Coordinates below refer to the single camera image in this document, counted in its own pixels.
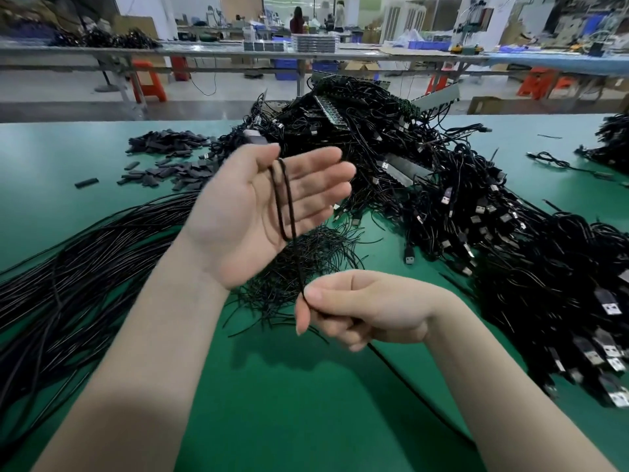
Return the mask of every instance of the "pile of black tubes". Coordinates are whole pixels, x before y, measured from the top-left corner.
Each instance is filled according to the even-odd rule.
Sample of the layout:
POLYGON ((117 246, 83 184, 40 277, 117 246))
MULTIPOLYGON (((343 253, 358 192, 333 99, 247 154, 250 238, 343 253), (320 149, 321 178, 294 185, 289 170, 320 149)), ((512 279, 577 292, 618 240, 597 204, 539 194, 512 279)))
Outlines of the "pile of black tubes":
MULTIPOLYGON (((282 157, 340 147, 357 167, 352 195, 326 225, 296 240, 306 281, 361 268, 354 253, 358 225, 375 213, 405 236, 406 252, 417 246, 429 261, 452 269, 448 280, 507 334, 549 395, 551 374, 563 374, 610 403, 629 349, 629 236, 517 197, 506 173, 467 140, 488 129, 443 129, 448 109, 418 112, 377 83, 331 76, 281 112, 261 96, 203 157, 220 166, 247 142, 245 129, 278 142, 282 157), (387 153, 431 174, 404 187, 387 173, 387 153)), ((3 272, 0 331, 13 334, 0 346, 0 417, 8 431, 0 463, 89 377, 197 195, 173 194, 116 213, 3 272), (34 410, 41 391, 54 384, 56 394, 34 410), (20 413, 7 424, 14 407, 20 413)), ((234 292, 235 302, 258 312, 254 324, 293 321, 285 310, 299 293, 292 250, 234 292)))

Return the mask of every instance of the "green table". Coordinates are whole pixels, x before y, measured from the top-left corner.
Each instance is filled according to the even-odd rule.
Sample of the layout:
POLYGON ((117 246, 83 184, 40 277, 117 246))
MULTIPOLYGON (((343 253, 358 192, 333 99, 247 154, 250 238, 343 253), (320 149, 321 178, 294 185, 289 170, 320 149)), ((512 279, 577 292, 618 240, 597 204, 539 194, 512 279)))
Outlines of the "green table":
MULTIPOLYGON (((547 198, 563 209, 596 216, 629 229, 629 191, 618 184, 578 172, 554 172, 523 156, 548 150, 575 161, 579 143, 595 145, 602 116, 452 116, 445 127, 483 122, 494 131, 475 134, 472 146, 486 157, 496 147, 496 162, 508 186, 538 205, 547 198), (562 140, 536 134, 564 136, 562 140)), ((148 130, 190 129, 206 135, 228 131, 231 121, 47 123, 0 125, 0 195, 3 203, 0 269, 69 237, 124 207, 169 193, 117 186, 126 139, 148 130), (100 183, 76 190, 74 182, 98 177, 100 183)), ((137 156, 141 167, 152 165, 137 156)), ((420 278, 445 287, 439 263, 402 260, 400 237, 371 225, 366 216, 367 268, 420 278)), ((371 351, 350 354, 314 335, 295 336, 275 328, 228 339, 247 324, 240 313, 226 330, 218 329, 193 406, 177 469, 344 469, 483 470, 480 457, 442 425, 371 351)), ((499 339, 517 357, 505 338, 499 339)), ((388 359, 454 424, 467 431, 445 383, 422 345, 377 344, 388 359)), ((559 380, 558 404, 601 450, 629 470, 627 411, 605 409, 580 388, 559 380)), ((7 470, 26 470, 59 425, 67 407, 35 433, 7 470)))

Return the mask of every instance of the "air conditioner unit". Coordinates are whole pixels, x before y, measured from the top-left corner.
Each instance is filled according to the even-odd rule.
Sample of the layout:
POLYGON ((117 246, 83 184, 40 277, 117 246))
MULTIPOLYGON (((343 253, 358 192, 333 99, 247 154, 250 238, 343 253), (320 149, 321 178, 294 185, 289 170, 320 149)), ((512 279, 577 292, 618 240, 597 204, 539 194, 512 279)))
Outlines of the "air conditioner unit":
POLYGON ((405 31, 421 31, 425 19, 425 6, 407 2, 391 3, 384 10, 380 44, 400 37, 405 31))

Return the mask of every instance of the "gray floor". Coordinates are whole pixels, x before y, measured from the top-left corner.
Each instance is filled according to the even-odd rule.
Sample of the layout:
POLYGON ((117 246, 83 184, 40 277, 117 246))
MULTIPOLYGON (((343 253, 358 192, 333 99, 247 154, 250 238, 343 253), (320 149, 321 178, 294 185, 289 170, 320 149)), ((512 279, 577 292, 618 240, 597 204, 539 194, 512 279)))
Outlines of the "gray floor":
MULTIPOLYGON (((273 75, 246 79, 237 73, 195 73, 192 82, 171 82, 165 86, 168 102, 151 102, 145 119, 241 119, 264 90, 270 101, 289 101, 296 94, 295 81, 279 81, 273 75)), ((429 77, 389 77, 390 92, 406 99, 426 93, 429 77)), ((105 84, 100 72, 60 73, 52 71, 0 71, 0 122, 121 121, 136 118, 122 103, 119 92, 97 93, 105 84)), ((572 89, 556 90, 545 102, 518 97, 520 83, 506 77, 464 78, 461 101, 451 114, 466 114, 474 96, 504 99, 503 114, 559 112, 572 89)), ((130 87, 127 94, 133 98, 130 87)), ((605 90, 594 102, 595 93, 582 97, 573 112, 616 112, 625 93, 605 90)))

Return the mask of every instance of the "palm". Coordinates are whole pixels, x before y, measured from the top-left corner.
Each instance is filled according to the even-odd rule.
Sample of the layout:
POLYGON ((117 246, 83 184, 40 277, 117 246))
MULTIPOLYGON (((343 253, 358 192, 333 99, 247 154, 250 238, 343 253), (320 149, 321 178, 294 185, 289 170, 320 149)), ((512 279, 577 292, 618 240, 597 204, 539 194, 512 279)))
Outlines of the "palm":
MULTIPOLYGON (((273 146, 246 146, 232 154, 201 193, 185 226, 204 252, 204 267, 228 288, 256 275, 286 245, 279 231, 276 199, 267 170, 277 157, 268 152, 271 149, 273 146), (249 175, 244 177, 247 169, 249 175)), ((340 151, 327 148, 286 160, 297 235, 324 222, 332 214, 331 205, 349 195, 348 181, 355 168, 346 162, 338 164, 339 159, 340 151)), ((278 183, 281 178, 276 175, 278 183)), ((283 183, 278 187, 282 219, 290 237, 286 188, 283 183)))

